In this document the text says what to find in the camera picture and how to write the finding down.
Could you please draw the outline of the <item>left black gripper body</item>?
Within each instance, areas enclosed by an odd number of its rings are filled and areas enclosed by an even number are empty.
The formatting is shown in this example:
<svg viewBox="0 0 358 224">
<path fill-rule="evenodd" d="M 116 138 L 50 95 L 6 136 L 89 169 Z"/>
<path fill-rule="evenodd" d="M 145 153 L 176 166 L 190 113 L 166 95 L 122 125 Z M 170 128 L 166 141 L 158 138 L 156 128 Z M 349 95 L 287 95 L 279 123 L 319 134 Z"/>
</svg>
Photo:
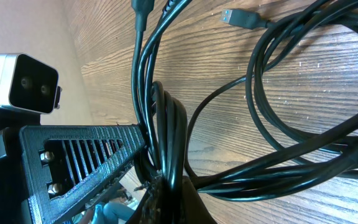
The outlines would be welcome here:
<svg viewBox="0 0 358 224">
<path fill-rule="evenodd" d="M 38 125 L 39 115 L 0 109 L 0 223 L 20 223 L 27 198 L 19 131 Z"/>
</svg>

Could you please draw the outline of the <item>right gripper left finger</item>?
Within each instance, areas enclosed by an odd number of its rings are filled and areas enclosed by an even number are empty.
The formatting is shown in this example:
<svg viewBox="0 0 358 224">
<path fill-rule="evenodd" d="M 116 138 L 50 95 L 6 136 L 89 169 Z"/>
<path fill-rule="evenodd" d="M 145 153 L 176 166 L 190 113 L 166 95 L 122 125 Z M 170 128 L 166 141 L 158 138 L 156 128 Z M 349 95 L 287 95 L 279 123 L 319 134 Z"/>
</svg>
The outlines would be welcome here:
<svg viewBox="0 0 358 224">
<path fill-rule="evenodd" d="M 127 224 L 160 224 L 162 223 L 162 204 L 164 184 L 162 179 L 155 179 L 147 187 L 142 200 Z"/>
</svg>

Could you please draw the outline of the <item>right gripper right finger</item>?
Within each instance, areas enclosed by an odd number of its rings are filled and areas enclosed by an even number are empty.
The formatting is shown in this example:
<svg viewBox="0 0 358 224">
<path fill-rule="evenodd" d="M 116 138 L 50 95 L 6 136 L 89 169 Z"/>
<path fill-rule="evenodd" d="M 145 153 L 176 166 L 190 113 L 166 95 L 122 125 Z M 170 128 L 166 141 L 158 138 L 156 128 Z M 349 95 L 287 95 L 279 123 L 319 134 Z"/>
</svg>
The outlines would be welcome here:
<svg viewBox="0 0 358 224">
<path fill-rule="evenodd" d="M 188 176 L 182 178 L 181 219 L 186 224 L 216 224 Z"/>
</svg>

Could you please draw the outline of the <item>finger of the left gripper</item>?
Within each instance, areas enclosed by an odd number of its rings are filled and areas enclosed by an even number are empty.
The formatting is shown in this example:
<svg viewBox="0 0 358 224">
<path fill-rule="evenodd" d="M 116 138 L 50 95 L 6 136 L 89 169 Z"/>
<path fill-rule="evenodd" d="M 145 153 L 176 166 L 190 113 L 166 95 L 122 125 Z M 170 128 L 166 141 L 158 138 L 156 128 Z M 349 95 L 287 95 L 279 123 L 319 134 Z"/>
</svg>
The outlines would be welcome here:
<svg viewBox="0 0 358 224">
<path fill-rule="evenodd" d="M 138 125 L 24 126 L 28 223 L 62 223 L 100 202 L 145 147 Z"/>
</svg>

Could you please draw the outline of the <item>black USB-A to C cable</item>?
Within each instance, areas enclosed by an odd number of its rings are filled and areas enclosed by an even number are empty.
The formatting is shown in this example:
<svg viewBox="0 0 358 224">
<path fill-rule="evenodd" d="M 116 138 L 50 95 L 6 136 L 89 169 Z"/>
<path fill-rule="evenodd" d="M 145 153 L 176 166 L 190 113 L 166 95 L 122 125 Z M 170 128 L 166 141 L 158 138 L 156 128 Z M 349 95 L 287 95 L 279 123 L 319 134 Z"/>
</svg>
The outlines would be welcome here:
<svg viewBox="0 0 358 224">
<path fill-rule="evenodd" d="M 329 179 L 358 179 L 358 113 L 323 132 L 311 133 L 285 124 L 270 106 L 262 78 L 278 65 L 311 30 L 328 25 L 358 34 L 358 1 L 315 1 L 277 22 L 248 11 L 226 13 L 233 26 L 263 27 L 250 56 L 246 75 L 213 93 L 218 96 L 244 83 L 250 116 L 273 152 L 214 175 L 198 176 L 185 165 L 195 189 L 222 200 L 254 202 L 295 194 Z"/>
</svg>

